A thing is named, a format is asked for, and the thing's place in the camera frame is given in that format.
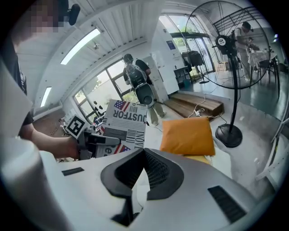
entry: barcode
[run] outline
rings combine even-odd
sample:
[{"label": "barcode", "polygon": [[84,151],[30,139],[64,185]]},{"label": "barcode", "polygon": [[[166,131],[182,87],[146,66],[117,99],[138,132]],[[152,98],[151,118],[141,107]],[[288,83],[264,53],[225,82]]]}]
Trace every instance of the barcode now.
[{"label": "barcode", "polygon": [[104,124],[104,125],[107,124],[107,118],[103,118],[103,124]]},{"label": "barcode", "polygon": [[136,106],[130,106],[130,112],[137,113],[137,107]]},{"label": "barcode", "polygon": [[135,143],[135,136],[136,136],[136,130],[128,129],[126,133],[126,142]]}]

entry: ceiling light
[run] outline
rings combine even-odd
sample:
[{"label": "ceiling light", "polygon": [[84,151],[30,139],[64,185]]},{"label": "ceiling light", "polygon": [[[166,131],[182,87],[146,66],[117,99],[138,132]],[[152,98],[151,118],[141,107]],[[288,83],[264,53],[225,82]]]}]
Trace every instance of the ceiling light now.
[{"label": "ceiling light", "polygon": [[94,29],[89,34],[87,34],[84,38],[82,38],[64,57],[64,59],[61,61],[61,64],[66,65],[71,58],[83,47],[85,44],[87,44],[90,40],[95,38],[97,35],[99,35],[100,32],[98,29]]},{"label": "ceiling light", "polygon": [[40,107],[43,107],[45,105],[47,97],[49,95],[49,92],[51,91],[51,88],[52,87],[47,87],[46,88]]}]

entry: yellow pillow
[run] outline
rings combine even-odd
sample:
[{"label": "yellow pillow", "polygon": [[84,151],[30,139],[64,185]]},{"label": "yellow pillow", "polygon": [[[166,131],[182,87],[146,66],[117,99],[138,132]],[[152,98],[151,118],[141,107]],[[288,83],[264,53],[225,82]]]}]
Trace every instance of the yellow pillow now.
[{"label": "yellow pillow", "polygon": [[204,156],[192,156],[192,155],[184,155],[184,157],[195,160],[195,161],[200,161],[205,164],[211,165],[210,162],[204,157]]},{"label": "yellow pillow", "polygon": [[183,155],[215,155],[209,118],[164,121],[160,150]]}]

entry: wooden pallet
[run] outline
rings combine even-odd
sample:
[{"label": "wooden pallet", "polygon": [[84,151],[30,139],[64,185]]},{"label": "wooden pallet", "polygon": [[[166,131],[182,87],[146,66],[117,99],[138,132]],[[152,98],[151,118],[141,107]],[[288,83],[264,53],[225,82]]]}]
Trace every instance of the wooden pallet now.
[{"label": "wooden pallet", "polygon": [[[203,101],[204,99],[201,97],[176,93],[172,95],[169,100],[164,102],[164,104],[182,117],[187,118],[193,113],[195,106]],[[204,103],[197,106],[196,111],[201,108],[204,108],[205,110],[201,113],[202,116],[218,116],[224,111],[223,103],[210,99],[206,99]]]}]

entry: cardboard box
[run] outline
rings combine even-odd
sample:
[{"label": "cardboard box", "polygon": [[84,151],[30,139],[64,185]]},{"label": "cardboard box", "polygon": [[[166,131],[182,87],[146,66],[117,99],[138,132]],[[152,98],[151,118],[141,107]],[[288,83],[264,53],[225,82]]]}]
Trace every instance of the cardboard box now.
[{"label": "cardboard box", "polygon": [[143,148],[147,110],[143,104],[110,100],[100,130],[104,136],[120,138],[121,144],[98,146],[96,157]]}]

